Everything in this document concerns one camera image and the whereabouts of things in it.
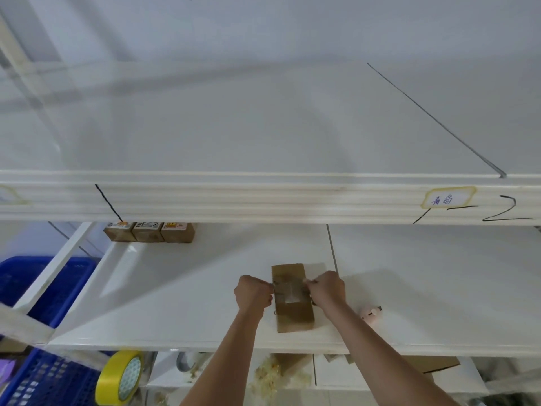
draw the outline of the handwritten label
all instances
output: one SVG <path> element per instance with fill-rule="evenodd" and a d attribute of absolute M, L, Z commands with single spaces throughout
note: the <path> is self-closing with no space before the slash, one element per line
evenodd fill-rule
<path fill-rule="evenodd" d="M 17 191 L 6 185 L 0 185 L 0 204 L 4 205 L 21 205 L 27 204 L 23 198 L 19 197 Z"/>
<path fill-rule="evenodd" d="M 423 209 L 457 208 L 470 203 L 476 187 L 434 188 L 428 191 L 421 204 Z"/>

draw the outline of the blue plastic basket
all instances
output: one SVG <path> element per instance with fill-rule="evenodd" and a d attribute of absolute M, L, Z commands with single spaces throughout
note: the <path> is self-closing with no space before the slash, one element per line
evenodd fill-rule
<path fill-rule="evenodd" d="M 13 306 L 51 257 L 13 257 L 0 263 L 0 301 Z M 96 267 L 71 258 L 29 315 L 57 327 Z M 33 349 L 0 397 L 0 406 L 94 406 L 99 372 Z"/>

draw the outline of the packing tape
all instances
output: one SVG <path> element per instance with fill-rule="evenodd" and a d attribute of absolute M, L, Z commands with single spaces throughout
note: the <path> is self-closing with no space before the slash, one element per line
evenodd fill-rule
<path fill-rule="evenodd" d="M 99 406 L 122 406 L 128 403 L 139 385 L 143 371 L 143 353 L 121 350 L 109 359 L 96 384 Z"/>

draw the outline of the small pink toy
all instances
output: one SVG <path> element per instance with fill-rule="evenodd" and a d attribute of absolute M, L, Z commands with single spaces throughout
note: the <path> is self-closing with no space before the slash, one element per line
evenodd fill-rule
<path fill-rule="evenodd" d="M 382 317 L 382 307 L 372 307 L 370 309 L 363 309 L 360 313 L 361 319 L 365 321 L 369 326 L 372 326 L 375 321 Z"/>

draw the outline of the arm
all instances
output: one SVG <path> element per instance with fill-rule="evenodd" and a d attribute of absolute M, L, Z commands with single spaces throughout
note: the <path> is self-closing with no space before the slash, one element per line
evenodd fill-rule
<path fill-rule="evenodd" d="M 414 369 L 346 303 L 338 273 L 306 281 L 315 304 L 336 327 L 380 406 L 458 406 Z"/>
<path fill-rule="evenodd" d="M 239 313 L 180 406 L 242 405 L 255 332 L 263 310 L 271 305 L 272 293 L 272 284 L 248 275 L 240 277 L 235 288 Z"/>

